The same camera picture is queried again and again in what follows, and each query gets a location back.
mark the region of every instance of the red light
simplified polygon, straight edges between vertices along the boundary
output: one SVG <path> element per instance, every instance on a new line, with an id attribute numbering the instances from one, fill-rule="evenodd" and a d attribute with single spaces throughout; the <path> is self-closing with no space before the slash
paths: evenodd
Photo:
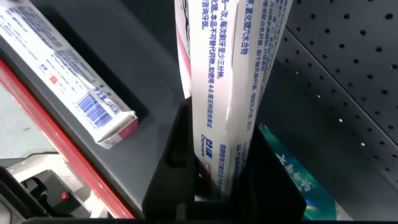
<path id="1" fill-rule="evenodd" d="M 64 192 L 64 193 L 62 193 L 61 194 L 61 200 L 64 202 L 64 201 L 66 201 L 66 200 L 68 200 L 69 199 L 69 193 L 68 192 Z"/>

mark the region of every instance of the black pegboard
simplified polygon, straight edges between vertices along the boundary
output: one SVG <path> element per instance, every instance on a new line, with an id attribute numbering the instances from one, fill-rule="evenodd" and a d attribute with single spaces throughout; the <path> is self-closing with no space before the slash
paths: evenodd
<path id="1" fill-rule="evenodd" d="M 277 59 L 398 189 L 398 1 L 295 0 Z"/>

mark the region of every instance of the white toothpaste box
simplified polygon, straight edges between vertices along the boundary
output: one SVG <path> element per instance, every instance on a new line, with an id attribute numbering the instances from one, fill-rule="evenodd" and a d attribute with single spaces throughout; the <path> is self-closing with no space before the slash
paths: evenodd
<path id="1" fill-rule="evenodd" d="M 27 0 L 0 0 L 0 35 L 73 113 L 96 143 L 110 149 L 135 130 L 119 98 Z"/>
<path id="2" fill-rule="evenodd" d="M 194 150 L 202 177 L 220 200 L 245 166 L 291 4 L 175 0 L 180 71 L 185 96 L 192 94 Z"/>

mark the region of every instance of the teal packaging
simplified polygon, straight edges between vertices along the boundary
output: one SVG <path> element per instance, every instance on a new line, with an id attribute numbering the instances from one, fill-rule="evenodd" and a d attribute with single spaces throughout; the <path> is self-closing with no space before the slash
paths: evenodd
<path id="1" fill-rule="evenodd" d="M 280 163 L 285 167 L 290 178 L 305 198 L 305 220 L 352 220 L 352 218 L 335 202 L 326 191 L 304 168 L 301 163 L 285 148 L 285 146 L 268 130 L 260 127 Z"/>

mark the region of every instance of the black plastic holder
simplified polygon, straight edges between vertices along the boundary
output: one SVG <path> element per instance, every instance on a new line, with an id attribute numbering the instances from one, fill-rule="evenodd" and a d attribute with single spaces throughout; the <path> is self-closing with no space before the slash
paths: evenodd
<path id="1" fill-rule="evenodd" d="M 306 203 L 258 127 L 246 167 L 227 202 L 195 201 L 210 195 L 199 175 L 193 151 L 192 101 L 176 115 L 165 151 L 144 197 L 142 211 L 150 220 L 300 221 Z"/>

